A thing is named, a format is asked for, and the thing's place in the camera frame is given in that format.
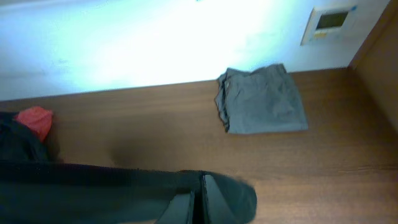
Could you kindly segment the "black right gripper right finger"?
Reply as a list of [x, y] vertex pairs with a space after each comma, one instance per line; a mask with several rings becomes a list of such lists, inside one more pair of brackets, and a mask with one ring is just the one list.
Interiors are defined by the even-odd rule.
[[228, 198], [228, 196], [234, 196], [236, 181], [218, 174], [205, 174], [202, 180], [206, 223], [238, 224], [238, 219], [229, 204], [231, 198]]

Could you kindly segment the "black shorts with white logo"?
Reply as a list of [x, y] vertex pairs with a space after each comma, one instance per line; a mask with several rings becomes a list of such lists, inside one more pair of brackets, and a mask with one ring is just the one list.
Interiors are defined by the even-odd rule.
[[[1, 222], [156, 222], [177, 194], [193, 192], [192, 223], [206, 223], [205, 174], [217, 173], [3, 161]], [[234, 196], [228, 196], [230, 207], [239, 223], [249, 223], [256, 216], [256, 191], [246, 182], [232, 179], [236, 188]]]

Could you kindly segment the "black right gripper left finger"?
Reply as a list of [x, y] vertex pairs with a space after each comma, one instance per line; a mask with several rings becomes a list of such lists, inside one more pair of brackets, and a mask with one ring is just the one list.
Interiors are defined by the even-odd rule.
[[195, 194], [177, 194], [155, 224], [192, 224]]

